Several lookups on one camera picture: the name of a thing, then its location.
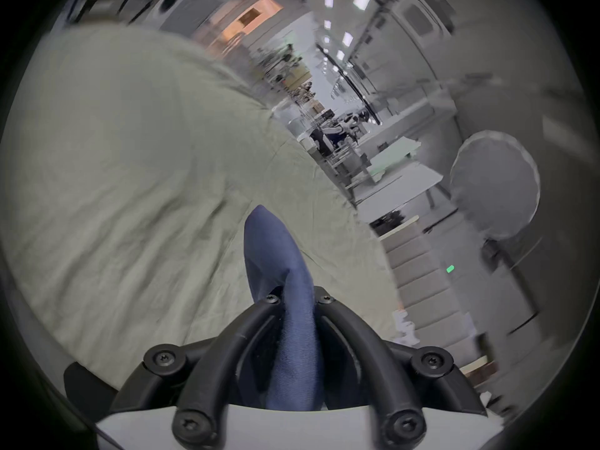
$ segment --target black screw head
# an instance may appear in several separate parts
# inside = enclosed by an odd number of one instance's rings
[[[333,298],[330,295],[324,295],[322,297],[319,298],[319,303],[320,304],[331,304],[335,302],[335,298]]]
[[[158,352],[154,356],[154,363],[159,367],[168,367],[175,362],[175,355],[171,352]]]
[[[184,418],[181,421],[181,426],[184,427],[185,430],[193,431],[198,428],[198,422],[190,418]]]
[[[425,420],[413,410],[405,410],[391,419],[387,436],[395,443],[418,442],[425,435]]]
[[[186,410],[175,415],[173,435],[182,443],[199,445],[213,435],[209,419],[200,412]]]
[[[444,358],[436,353],[426,353],[421,361],[432,370],[436,370],[444,364]]]

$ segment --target wrinkled fabric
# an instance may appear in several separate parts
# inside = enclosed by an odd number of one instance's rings
[[[153,345],[214,337],[253,303],[243,236],[258,205],[315,285],[394,336],[377,238],[271,111],[176,35],[97,23],[44,38],[4,128],[0,202],[18,289],[115,388]]]
[[[244,259],[254,301],[282,286],[283,328],[266,394],[270,410],[317,410],[322,403],[313,278],[286,226],[259,205],[244,225]]]

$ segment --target table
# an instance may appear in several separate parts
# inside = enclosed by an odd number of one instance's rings
[[[381,218],[409,200],[429,190],[442,176],[418,161],[407,161],[396,169],[387,170],[375,185],[364,182],[354,189],[358,217],[366,222]]]

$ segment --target window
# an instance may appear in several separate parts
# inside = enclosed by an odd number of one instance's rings
[[[260,12],[255,8],[251,8],[249,11],[244,13],[238,20],[244,26],[248,26],[248,24],[256,19],[260,15]]]

